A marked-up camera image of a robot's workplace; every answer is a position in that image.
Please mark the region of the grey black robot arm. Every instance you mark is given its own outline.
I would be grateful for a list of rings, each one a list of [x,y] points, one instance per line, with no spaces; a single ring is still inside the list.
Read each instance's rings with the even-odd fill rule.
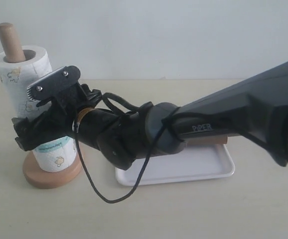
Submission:
[[[127,170],[147,155],[176,154],[189,139],[240,135],[288,164],[288,62],[184,106],[145,103],[90,90],[80,70],[62,67],[27,87],[37,106],[50,108],[34,119],[12,119],[24,151],[69,136],[100,151]]]

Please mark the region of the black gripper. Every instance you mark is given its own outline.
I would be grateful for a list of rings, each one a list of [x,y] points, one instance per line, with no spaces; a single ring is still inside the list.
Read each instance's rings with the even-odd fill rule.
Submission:
[[[49,137],[74,136],[75,118],[86,108],[94,108],[102,99],[100,90],[76,84],[51,100],[51,107],[34,121],[12,118],[18,146],[30,151],[48,142]]]

